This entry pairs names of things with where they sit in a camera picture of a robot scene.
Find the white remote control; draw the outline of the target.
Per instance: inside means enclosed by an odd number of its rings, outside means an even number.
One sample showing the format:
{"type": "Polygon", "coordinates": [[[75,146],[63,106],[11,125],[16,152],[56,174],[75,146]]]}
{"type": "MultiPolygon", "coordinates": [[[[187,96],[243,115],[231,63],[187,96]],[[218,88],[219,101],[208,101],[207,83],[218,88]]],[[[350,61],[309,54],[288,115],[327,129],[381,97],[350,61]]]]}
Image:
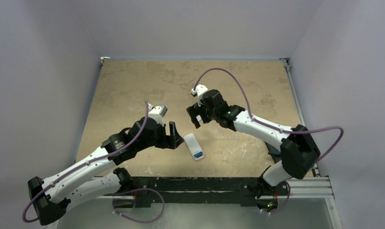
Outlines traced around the white remote control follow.
{"type": "Polygon", "coordinates": [[[203,154],[204,154],[203,157],[201,157],[201,158],[194,158],[193,157],[194,160],[195,161],[202,160],[205,157],[205,153],[204,153],[202,147],[200,146],[200,144],[199,144],[197,138],[195,137],[195,135],[193,133],[191,133],[191,134],[185,135],[183,138],[184,138],[184,142],[187,145],[187,148],[189,149],[192,157],[196,153],[203,152],[203,154]]]}

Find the blue AAA battery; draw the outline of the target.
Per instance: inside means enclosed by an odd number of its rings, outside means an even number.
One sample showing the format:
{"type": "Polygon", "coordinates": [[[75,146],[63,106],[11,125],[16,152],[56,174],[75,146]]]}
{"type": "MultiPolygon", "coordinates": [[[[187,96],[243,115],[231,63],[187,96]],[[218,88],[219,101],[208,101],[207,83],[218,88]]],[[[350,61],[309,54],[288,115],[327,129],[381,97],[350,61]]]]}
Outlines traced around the blue AAA battery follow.
{"type": "Polygon", "coordinates": [[[204,156],[203,152],[199,152],[193,155],[194,158],[201,158],[203,156],[204,156]]]}

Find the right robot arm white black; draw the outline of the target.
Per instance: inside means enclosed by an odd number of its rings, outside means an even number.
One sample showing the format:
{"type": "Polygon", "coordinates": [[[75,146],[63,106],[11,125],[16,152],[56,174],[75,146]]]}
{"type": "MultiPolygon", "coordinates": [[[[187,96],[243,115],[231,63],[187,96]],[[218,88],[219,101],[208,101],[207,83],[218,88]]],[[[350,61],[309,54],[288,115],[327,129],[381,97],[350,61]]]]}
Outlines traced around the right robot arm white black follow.
{"type": "Polygon", "coordinates": [[[320,156],[315,141],[303,125],[296,127],[277,125],[273,122],[250,116],[248,110],[238,105],[228,105],[216,89],[202,86],[192,89],[197,102],[187,108],[195,128],[215,121],[221,127],[245,133],[279,149],[281,159],[267,168],[259,177],[258,188],[269,194],[276,186],[290,178],[302,179],[320,156]]]}

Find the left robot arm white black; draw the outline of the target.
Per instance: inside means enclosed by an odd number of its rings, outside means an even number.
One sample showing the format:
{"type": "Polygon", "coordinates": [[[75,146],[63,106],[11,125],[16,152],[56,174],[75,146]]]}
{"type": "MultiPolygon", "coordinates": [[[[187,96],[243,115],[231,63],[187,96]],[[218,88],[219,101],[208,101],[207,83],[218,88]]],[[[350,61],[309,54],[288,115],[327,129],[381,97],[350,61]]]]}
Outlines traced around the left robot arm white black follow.
{"type": "Polygon", "coordinates": [[[66,170],[48,178],[33,177],[28,181],[30,205],[42,226],[59,220],[70,207],[89,198],[105,194],[127,195],[141,188],[125,168],[116,166],[132,159],[149,147],[176,149],[184,139],[175,122],[169,122],[169,135],[165,124],[151,117],[143,117],[132,127],[111,135],[89,156],[66,170]]]}

